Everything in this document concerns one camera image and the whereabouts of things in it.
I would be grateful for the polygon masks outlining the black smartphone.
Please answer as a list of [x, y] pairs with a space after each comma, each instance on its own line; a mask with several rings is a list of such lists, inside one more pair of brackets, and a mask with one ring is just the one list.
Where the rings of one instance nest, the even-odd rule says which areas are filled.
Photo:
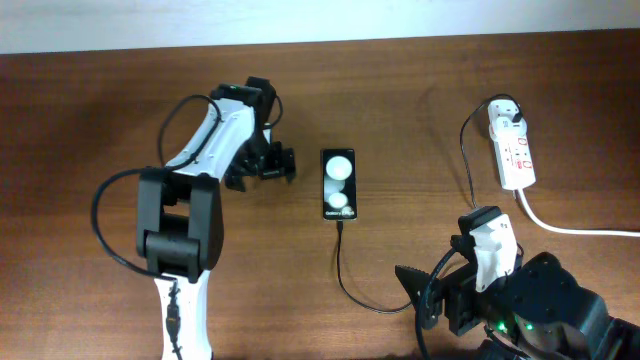
[[352, 148], [321, 150], [322, 216], [327, 221], [358, 217], [356, 157]]

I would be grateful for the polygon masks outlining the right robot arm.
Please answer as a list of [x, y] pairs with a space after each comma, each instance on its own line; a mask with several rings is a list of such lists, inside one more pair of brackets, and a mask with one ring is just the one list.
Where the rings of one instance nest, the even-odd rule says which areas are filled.
[[495, 343], [501, 353], [532, 359], [637, 359], [639, 327], [615, 318], [603, 298], [580, 286], [548, 252], [522, 262], [515, 271], [487, 289], [476, 288], [477, 265], [469, 262], [439, 279], [408, 266], [395, 267], [395, 275], [415, 310], [419, 325], [435, 327], [441, 315], [449, 330], [462, 336], [483, 324], [509, 349]]

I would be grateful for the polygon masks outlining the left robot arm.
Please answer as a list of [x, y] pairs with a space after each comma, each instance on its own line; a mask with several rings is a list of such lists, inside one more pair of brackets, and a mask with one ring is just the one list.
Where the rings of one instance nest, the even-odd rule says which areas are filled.
[[165, 359], [211, 359], [208, 281], [224, 242], [221, 189], [243, 192], [247, 177], [296, 176], [294, 152], [271, 138], [282, 102], [271, 82], [221, 84], [183, 150], [139, 177], [136, 249], [161, 302]]

